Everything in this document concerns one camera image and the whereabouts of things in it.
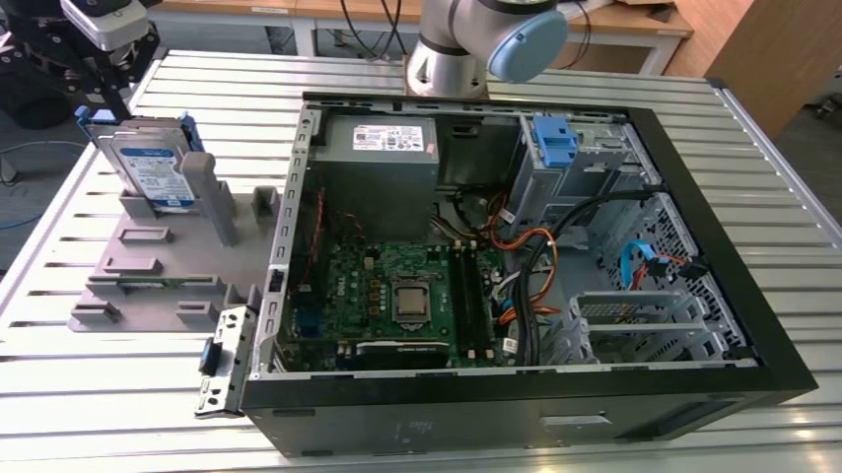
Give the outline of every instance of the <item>ram slot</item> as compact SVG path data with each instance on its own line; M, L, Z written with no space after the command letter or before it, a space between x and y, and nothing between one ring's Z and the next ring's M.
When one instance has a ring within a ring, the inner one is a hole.
M463 273L465 280L465 299L467 301L469 318L471 320L471 345L477 352L477 357L486 356L489 345L489 314L486 313L486 304L483 301L483 278L479 273L479 264L477 262L477 251L473 249L465 252Z
M450 248L447 253L447 267L450 273L450 299L453 306L453 318L457 326L457 347L461 354L471 350L471 317L467 310L467 291L465 287L465 251L462 248Z

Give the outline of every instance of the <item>aluminum rail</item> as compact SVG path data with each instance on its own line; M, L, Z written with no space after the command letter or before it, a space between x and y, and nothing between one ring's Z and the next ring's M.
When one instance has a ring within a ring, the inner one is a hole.
M88 149L0 283L0 470L832 471L842 465L838 226L729 91L698 79L547 72L491 97L649 107L821 385L670 442L286 459L247 419L197 421L205 334L76 334L64 323L123 212ZM302 91L401 94L402 68L358 60L170 51L136 114L190 109L234 192L283 187Z

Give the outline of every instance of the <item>power supply label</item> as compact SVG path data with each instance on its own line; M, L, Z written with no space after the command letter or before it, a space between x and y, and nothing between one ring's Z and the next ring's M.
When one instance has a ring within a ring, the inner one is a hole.
M354 151L421 151L423 133L419 126L354 127Z

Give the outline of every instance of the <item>green circuit board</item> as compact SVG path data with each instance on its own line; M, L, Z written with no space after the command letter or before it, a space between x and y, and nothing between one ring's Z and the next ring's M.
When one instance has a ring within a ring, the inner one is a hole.
M329 256L326 303L318 320L319 339L309 344L305 339L303 353L310 370L333 370L325 341L354 343L359 341L395 340L407 342L445 342L450 345L450 365L454 368L499 366L506 359L493 350L475 353L471 358L458 350L454 298L451 296L449 247L434 244L346 244L337 245ZM489 276L501 268L497 250L477 251L477 265ZM401 324L394 320L397 289L402 284L429 287L429 321ZM487 326L494 338L489 308Z

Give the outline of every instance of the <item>motherboard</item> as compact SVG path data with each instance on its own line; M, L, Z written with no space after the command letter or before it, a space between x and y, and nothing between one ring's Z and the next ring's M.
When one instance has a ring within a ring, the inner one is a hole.
M343 244L327 253L319 304L297 308L307 371L481 368L509 360L493 331L495 249Z

